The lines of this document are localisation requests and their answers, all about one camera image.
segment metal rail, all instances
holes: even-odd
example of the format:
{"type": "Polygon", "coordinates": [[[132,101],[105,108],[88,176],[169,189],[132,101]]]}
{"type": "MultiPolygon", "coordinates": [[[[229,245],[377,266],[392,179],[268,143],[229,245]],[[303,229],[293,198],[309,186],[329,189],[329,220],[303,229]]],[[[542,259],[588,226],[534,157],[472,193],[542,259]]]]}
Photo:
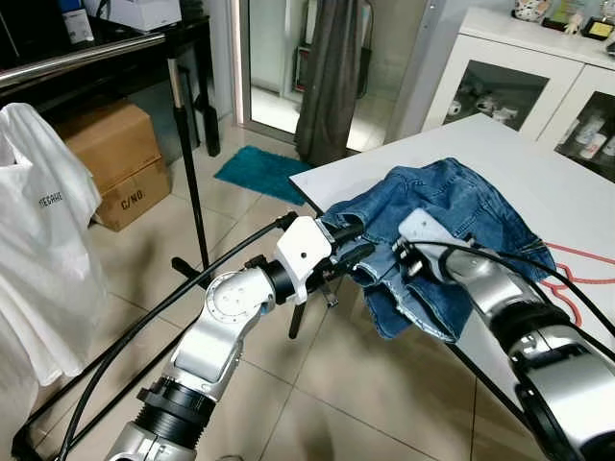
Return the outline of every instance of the metal rail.
{"type": "Polygon", "coordinates": [[[0,72],[0,88],[22,84],[32,79],[44,77],[75,69],[84,65],[107,60],[116,56],[131,53],[133,51],[160,45],[165,42],[162,33],[148,34],[136,38],[127,38],[108,45],[99,45],[81,51],[75,51],[67,55],[50,58],[44,61],[32,62],[0,72]]]}

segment white box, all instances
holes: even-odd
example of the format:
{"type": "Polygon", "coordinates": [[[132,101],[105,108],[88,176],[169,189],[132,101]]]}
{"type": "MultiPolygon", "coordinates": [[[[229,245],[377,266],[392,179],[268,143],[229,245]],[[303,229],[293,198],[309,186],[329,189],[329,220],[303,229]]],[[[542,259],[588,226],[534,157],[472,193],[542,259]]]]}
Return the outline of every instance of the white box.
{"type": "MultiPolygon", "coordinates": [[[[100,2],[85,0],[87,14],[95,16],[100,2]]],[[[182,13],[180,0],[109,0],[100,17],[147,32],[181,21],[182,13]]]]}

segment silver robotic arm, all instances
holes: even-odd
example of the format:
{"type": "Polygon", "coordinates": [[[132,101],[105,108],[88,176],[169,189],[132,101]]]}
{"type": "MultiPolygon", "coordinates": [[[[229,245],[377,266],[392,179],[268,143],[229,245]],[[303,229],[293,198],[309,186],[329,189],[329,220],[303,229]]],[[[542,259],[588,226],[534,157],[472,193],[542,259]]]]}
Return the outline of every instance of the silver robotic arm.
{"type": "Polygon", "coordinates": [[[394,246],[408,265],[456,283],[500,342],[519,380],[515,393],[536,440],[553,461],[615,460],[615,364],[589,344],[568,315],[545,303],[518,274],[462,249],[413,245],[435,240],[461,247],[423,210],[400,225],[394,246]]]}
{"type": "MultiPolygon", "coordinates": [[[[565,313],[547,304],[515,273],[479,255],[445,251],[417,240],[453,239],[427,213],[413,212],[399,227],[393,251],[409,277],[429,270],[442,283],[467,291],[500,342],[519,380],[517,396],[529,426],[553,461],[615,460],[613,363],[587,343],[565,313]]],[[[167,363],[138,398],[144,405],[127,423],[108,461],[193,461],[199,437],[220,400],[243,349],[243,338],[275,303],[304,303],[308,291],[348,272],[369,245],[346,259],[329,256],[362,229],[332,235],[318,221],[297,218],[280,239],[275,260],[224,274],[208,287],[203,311],[167,363]]]]}
{"type": "MultiPolygon", "coordinates": [[[[275,257],[258,267],[217,277],[205,305],[166,364],[162,376],[138,398],[143,407],[127,423],[108,461],[193,461],[195,447],[243,351],[243,338],[276,303],[304,303],[314,268],[335,241],[309,217],[296,218],[279,240],[275,257]]],[[[321,278],[314,278],[318,284],[321,278]]]]}

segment box label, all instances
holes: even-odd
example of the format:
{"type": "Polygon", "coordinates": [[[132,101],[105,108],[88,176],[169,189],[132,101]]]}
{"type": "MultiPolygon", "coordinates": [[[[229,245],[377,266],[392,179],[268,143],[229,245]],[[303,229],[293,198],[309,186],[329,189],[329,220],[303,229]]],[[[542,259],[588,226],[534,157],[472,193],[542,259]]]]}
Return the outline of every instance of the box label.
{"type": "Polygon", "coordinates": [[[136,204],[139,200],[143,199],[143,191],[141,189],[137,190],[134,194],[122,199],[121,205],[122,209],[129,209],[131,204],[136,204]]]}

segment tabletop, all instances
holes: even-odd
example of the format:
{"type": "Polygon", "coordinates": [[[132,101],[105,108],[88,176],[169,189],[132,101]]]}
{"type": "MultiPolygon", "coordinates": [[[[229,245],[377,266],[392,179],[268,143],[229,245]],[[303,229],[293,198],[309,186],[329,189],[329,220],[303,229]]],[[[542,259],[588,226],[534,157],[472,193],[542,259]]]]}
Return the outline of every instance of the tabletop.
{"type": "MultiPolygon", "coordinates": [[[[348,200],[396,165],[421,167],[457,158],[494,184],[548,242],[561,271],[615,321],[615,184],[517,132],[477,114],[290,178],[318,210],[348,200]]],[[[552,301],[615,350],[615,338],[570,290],[545,287],[552,301]]],[[[511,402],[516,379],[497,341],[473,313],[458,350],[511,402]]]]}

